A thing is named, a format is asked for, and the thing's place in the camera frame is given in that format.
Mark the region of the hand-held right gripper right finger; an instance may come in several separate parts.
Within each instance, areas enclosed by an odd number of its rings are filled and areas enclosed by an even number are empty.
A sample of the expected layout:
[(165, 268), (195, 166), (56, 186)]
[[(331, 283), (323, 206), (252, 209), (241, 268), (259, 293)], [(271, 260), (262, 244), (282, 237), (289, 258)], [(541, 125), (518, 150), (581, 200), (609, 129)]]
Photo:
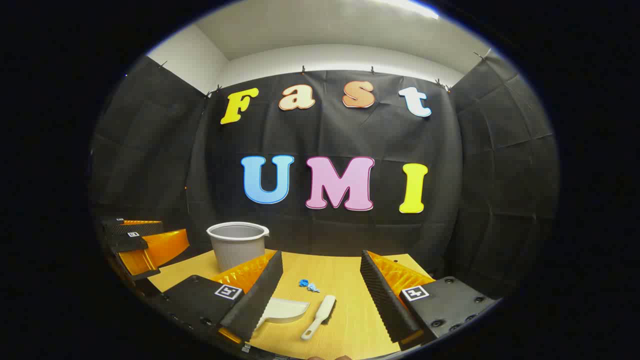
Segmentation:
[(455, 276), (433, 279), (368, 250), (362, 250), (359, 272), (401, 350), (462, 330), (496, 303)]

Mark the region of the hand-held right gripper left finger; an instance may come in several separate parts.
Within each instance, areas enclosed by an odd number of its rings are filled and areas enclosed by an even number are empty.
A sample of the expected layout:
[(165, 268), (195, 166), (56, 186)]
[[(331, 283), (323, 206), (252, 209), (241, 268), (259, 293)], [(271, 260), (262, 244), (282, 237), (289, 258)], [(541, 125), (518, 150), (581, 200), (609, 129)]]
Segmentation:
[(283, 274), (281, 251), (222, 271), (215, 251), (161, 269), (161, 309), (174, 325), (227, 352), (249, 344)]

